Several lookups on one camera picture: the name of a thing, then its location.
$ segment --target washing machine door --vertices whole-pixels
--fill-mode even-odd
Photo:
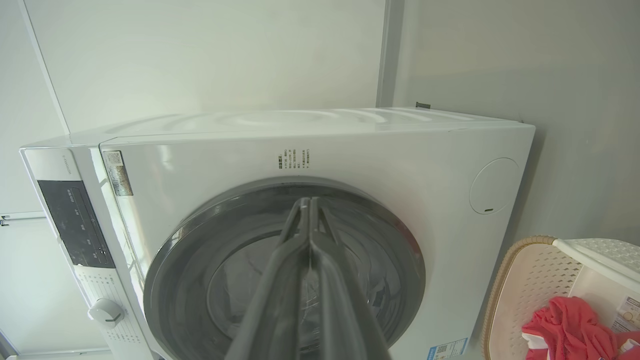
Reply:
[[[325,179],[272,179],[206,202],[167,239],[145,281],[144,308],[153,335],[175,360],[223,359],[293,204],[325,199],[358,282],[391,346],[413,320],[425,268],[407,227],[358,190]],[[319,355],[319,281],[302,284],[301,358]]]

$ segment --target washing machine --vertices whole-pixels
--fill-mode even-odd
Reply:
[[[22,156],[117,360],[223,359],[293,204],[322,197],[396,360],[464,353],[534,127],[424,108],[167,115]],[[317,357],[317,276],[301,358]]]

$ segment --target control panel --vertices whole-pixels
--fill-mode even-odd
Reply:
[[[144,336],[140,327],[135,321],[132,321],[131,307],[127,298],[124,296],[124,289],[118,280],[115,270],[103,268],[87,268],[84,266],[74,266],[76,277],[82,284],[86,292],[89,302],[93,304],[89,309],[89,314],[95,312],[92,309],[103,307],[101,300],[107,299],[122,311],[122,316],[111,322],[114,326],[108,328],[99,324],[104,331],[108,343],[126,343],[126,344],[142,344]],[[101,318],[92,316],[96,322]]]
[[[115,268],[82,181],[38,180],[74,265]]]

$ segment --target blue label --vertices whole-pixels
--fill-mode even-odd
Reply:
[[[429,349],[427,360],[442,360],[450,357],[462,355],[467,346],[467,339],[460,339],[447,344],[438,345]]]

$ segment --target sticker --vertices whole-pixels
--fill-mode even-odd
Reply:
[[[464,338],[452,343],[432,347],[429,349],[427,360],[442,360],[462,355],[465,351],[465,346],[467,346],[467,339]]]
[[[104,155],[107,157],[107,164],[112,167],[124,166],[122,163],[122,154],[120,151],[105,151]]]
[[[611,325],[613,332],[640,331],[640,301],[627,296]]]
[[[107,175],[116,196],[133,196],[127,167],[124,166],[120,151],[103,151],[102,157],[106,161]]]
[[[284,149],[277,155],[278,169],[309,168],[311,151],[309,149]]]

